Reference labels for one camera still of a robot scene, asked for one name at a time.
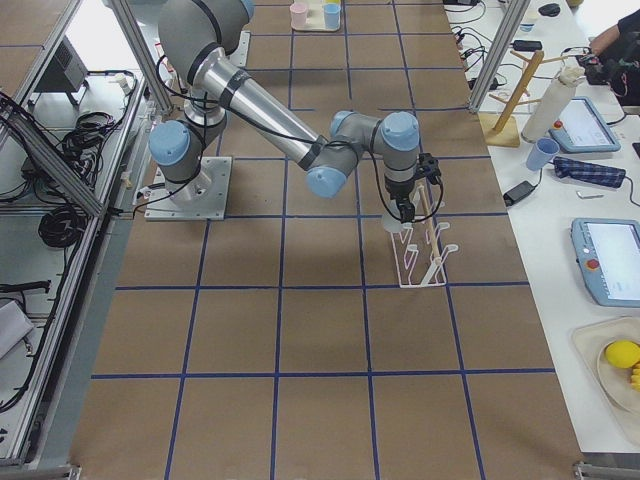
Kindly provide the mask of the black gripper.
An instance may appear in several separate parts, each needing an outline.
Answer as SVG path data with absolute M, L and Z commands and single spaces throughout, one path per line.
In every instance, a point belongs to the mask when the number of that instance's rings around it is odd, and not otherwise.
M 415 205 L 411 202 L 411 194 L 415 188 L 415 181 L 394 181 L 388 177 L 384 178 L 384 185 L 390 199 L 394 200 L 394 205 L 398 211 L 397 216 L 400 223 L 410 223 L 415 218 Z

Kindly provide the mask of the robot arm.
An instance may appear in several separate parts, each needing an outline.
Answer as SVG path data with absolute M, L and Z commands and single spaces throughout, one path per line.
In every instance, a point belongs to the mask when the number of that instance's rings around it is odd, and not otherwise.
M 168 1 L 162 7 L 159 39 L 169 63 L 195 93 L 196 110 L 221 108 L 256 128 L 305 171 L 308 188 L 322 198 L 341 190 L 364 153 L 381 156 L 385 189 L 396 205 L 390 213 L 401 223 L 413 221 L 416 117 L 395 112 L 379 119 L 340 111 L 330 135 L 317 134 L 229 59 L 253 12 L 250 1 Z

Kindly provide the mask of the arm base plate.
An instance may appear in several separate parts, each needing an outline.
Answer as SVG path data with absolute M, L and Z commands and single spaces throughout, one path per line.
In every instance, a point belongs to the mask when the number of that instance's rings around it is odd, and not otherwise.
M 236 50 L 228 55 L 230 61 L 239 68 L 246 67 L 249 55 L 250 40 L 251 32 L 243 30 L 240 34 L 239 43 Z
M 199 175 L 182 187 L 166 183 L 156 168 L 154 181 L 162 183 L 152 189 L 144 217 L 148 221 L 221 221 L 225 218 L 232 157 L 203 157 Z

